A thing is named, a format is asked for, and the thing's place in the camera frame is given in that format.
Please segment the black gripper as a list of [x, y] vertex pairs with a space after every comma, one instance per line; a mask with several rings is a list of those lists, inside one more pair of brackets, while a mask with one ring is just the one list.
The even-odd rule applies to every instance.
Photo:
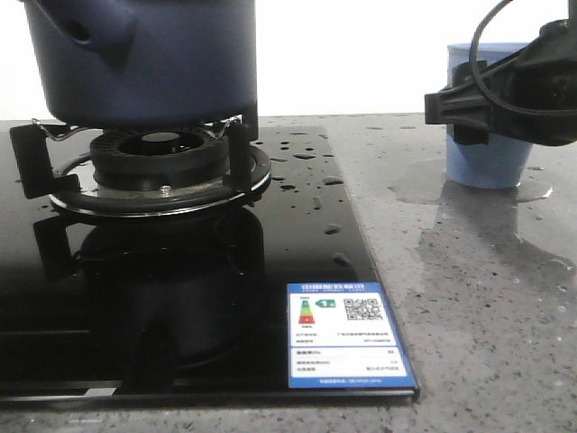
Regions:
[[[576, 107], [576, 19], [550, 22], [521, 51], [514, 66], [513, 104], [534, 110]], [[470, 56], [450, 69], [449, 84], [425, 95], [425, 123], [445, 124], [459, 144], [486, 143], [490, 134], [518, 138], [517, 118], [480, 91]], [[550, 146], [576, 141], [576, 116], [529, 116], [520, 121], [523, 135]]]

